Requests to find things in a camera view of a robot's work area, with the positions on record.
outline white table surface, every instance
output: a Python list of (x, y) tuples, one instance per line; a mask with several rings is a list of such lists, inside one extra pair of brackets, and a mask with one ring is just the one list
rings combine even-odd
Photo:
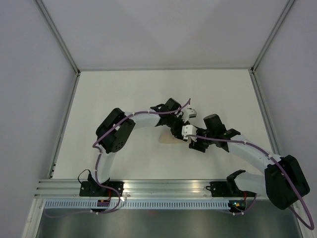
[[(112, 111), (141, 111), (174, 98), (192, 99), (198, 115), (192, 124), (206, 128), (203, 118), (218, 114), (227, 129), (271, 150), (247, 70), (151, 70), (82, 72), (58, 155), (54, 179), (76, 179), (94, 169), (98, 151), (92, 148), (97, 127)], [(188, 144), (162, 144), (164, 126), (132, 132), (111, 169), (112, 179), (224, 179), (245, 169), (259, 174), (243, 159), (215, 145), (206, 153)]]

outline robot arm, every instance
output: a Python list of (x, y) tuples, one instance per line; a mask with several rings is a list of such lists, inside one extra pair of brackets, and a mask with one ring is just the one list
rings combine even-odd
[[(184, 109), (182, 113), (166, 113), (178, 108), (180, 108), (180, 104), (171, 98), (165, 104), (151, 107), (147, 111), (148, 113), (134, 115), (125, 120), (103, 138), (99, 142), (103, 151), (103, 158), (98, 167), (99, 181), (103, 183), (109, 179), (114, 156), (125, 145), (132, 130), (147, 126), (167, 125), (170, 127), (174, 137), (184, 141), (187, 141), (190, 137), (189, 148), (191, 149), (205, 153), (209, 145), (215, 144), (217, 147), (241, 157), (262, 172), (263, 176), (259, 176), (244, 170), (238, 170), (229, 175), (227, 177), (227, 185), (233, 194), (237, 191), (258, 193), (267, 196), (280, 209), (285, 209), (298, 200), (275, 163), (265, 153), (248, 145), (246, 143), (247, 139), (240, 132), (235, 129), (227, 130), (218, 115), (213, 114), (204, 118), (207, 128), (203, 129), (190, 125), (188, 122), (189, 118), (196, 116), (196, 112), (193, 109)], [(119, 108), (114, 109), (98, 127), (96, 131), (98, 139), (130, 114), (123, 112)], [(228, 141), (239, 141), (240, 143), (230, 143)], [(280, 155), (268, 154), (285, 169), (301, 196), (310, 192), (303, 172), (294, 157), (289, 155), (283, 158)]]
[(270, 159), (274, 158), (291, 178), (296, 189), (303, 197), (310, 188), (297, 160), (293, 156), (282, 157), (263, 150), (247, 141), (240, 132), (227, 130), (218, 115), (213, 114), (204, 118), (206, 129), (184, 126), (184, 139), (191, 137), (190, 148), (205, 152), (209, 145), (215, 144), (225, 151), (239, 156), (256, 167), (263, 176), (253, 175), (245, 170), (238, 170), (227, 177), (227, 186), (235, 194), (238, 191), (250, 191), (267, 196), (280, 209), (286, 209), (298, 200), (289, 182), (278, 166)]

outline white enclosure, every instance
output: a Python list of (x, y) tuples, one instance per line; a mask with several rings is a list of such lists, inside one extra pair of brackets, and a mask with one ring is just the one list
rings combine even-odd
[[(54, 179), (76, 179), (84, 169), (93, 170), (98, 150), (92, 148), (96, 129), (112, 109), (147, 110), (174, 98), (184, 104), (192, 98), (198, 116), (194, 125), (206, 128), (203, 118), (218, 114), (230, 128), (271, 150), (249, 73), (240, 70), (155, 70), (82, 72), (68, 126), (54, 170)], [(188, 144), (162, 144), (168, 127), (132, 132), (114, 159), (112, 179), (225, 179), (245, 169), (259, 173), (241, 158), (211, 146), (206, 153)]]
[[(192, 98), (196, 125), (217, 113), (263, 148), (295, 156), (316, 220), (316, 12), (315, 0), (1, 1), (1, 237), (35, 237), (38, 180), (93, 169), (95, 131), (113, 108), (169, 97)], [(215, 146), (203, 154), (161, 144), (164, 130), (134, 131), (111, 178), (258, 173)]]

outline purple cable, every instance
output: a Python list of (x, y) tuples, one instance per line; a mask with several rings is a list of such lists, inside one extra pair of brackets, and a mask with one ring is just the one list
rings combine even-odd
[(95, 165), (95, 179), (96, 179), (96, 183), (100, 186), (100, 187), (104, 187), (106, 189), (111, 189), (112, 191), (114, 191), (117, 195), (118, 195), (118, 202), (117, 204), (115, 205), (115, 207), (111, 208), (110, 210), (108, 211), (104, 211), (104, 212), (100, 212), (100, 213), (103, 213), (103, 214), (107, 214), (107, 213), (110, 213), (110, 212), (113, 212), (120, 204), (120, 193), (112, 188), (112, 187), (109, 187), (109, 186), (105, 186), (105, 185), (102, 185), (99, 180), (98, 180), (98, 164), (99, 164), (99, 161), (100, 161), (100, 158), (101, 158), (101, 155), (103, 153), (102, 149), (97, 146), (97, 144), (102, 141), (107, 135), (109, 135), (113, 130), (115, 130), (115, 128), (119, 125), (121, 125), (124, 121), (128, 120), (129, 118), (135, 116), (135, 115), (139, 115), (139, 114), (156, 114), (156, 115), (164, 115), (164, 114), (171, 114), (171, 113), (175, 113), (175, 112), (178, 112), (178, 111), (181, 111), (182, 109), (184, 109), (187, 105), (190, 104), (190, 99), (188, 99), (187, 103), (180, 107), (179, 109), (176, 109), (176, 110), (173, 110), (173, 111), (170, 111), (170, 112), (150, 112), (150, 111), (140, 111), (140, 112), (136, 112), (136, 113), (133, 113), (133, 114), (130, 114), (130, 115), (127, 115), (125, 118), (123, 118), (121, 121), (119, 121), (116, 125), (114, 125), (110, 130), (108, 130), (104, 135), (102, 135), (94, 144), (93, 144), (93, 148), (95, 149), (98, 149), (99, 150), (99, 155), (98, 155), (98, 158), (97, 158), (97, 161), (96, 161), (96, 165)]
[[(188, 137), (189, 136), (192, 136), (192, 137), (197, 137), (199, 139), (205, 139), (205, 140), (211, 140), (211, 141), (220, 141), (220, 142), (230, 142), (230, 143), (238, 143), (238, 144), (244, 144), (245, 142), (244, 141), (241, 141), (241, 140), (223, 140), (223, 139), (215, 139), (215, 138), (208, 138), (208, 137), (204, 137), (204, 136), (199, 136), (199, 135), (187, 135)], [(269, 156), (269, 153), (267, 151), (265, 151), (264, 149), (262, 149), (261, 147), (255, 145), (255, 144), (252, 144), (250, 142), (246, 142), (245, 143), (246, 145), (249, 145), (259, 151), (261, 151), (265, 156), (269, 157), (275, 164), (276, 166), (281, 170), (281, 172), (284, 174), (286, 180), (289, 182), (291, 188), (293, 189), (294, 193), (296, 194), (297, 198), (299, 199), (299, 201), (301, 202), (306, 214), (307, 214), (307, 217), (308, 217), (308, 220), (310, 222), (310, 225), (308, 225), (296, 212), (295, 210), (292, 208), (292, 207), (289, 207), (289, 209), (294, 213), (294, 215), (298, 218), (298, 220), (300, 220), (303, 225), (305, 227), (307, 227), (308, 229), (310, 230), (314, 230), (315, 229), (315, 225), (314, 225), (314, 221), (313, 221), (313, 218), (311, 216), (311, 213), (309, 212), (309, 209), (307, 207), (307, 205), (305, 204), (303, 198), (301, 197), (301, 195), (299, 194), (298, 190), (296, 189), (296, 187), (294, 186), (292, 180), (290, 179), (290, 177), (288, 176), (288, 174), (286, 173), (286, 171), (283, 169), (283, 167), (273, 158), (273, 157), (270, 157)]]

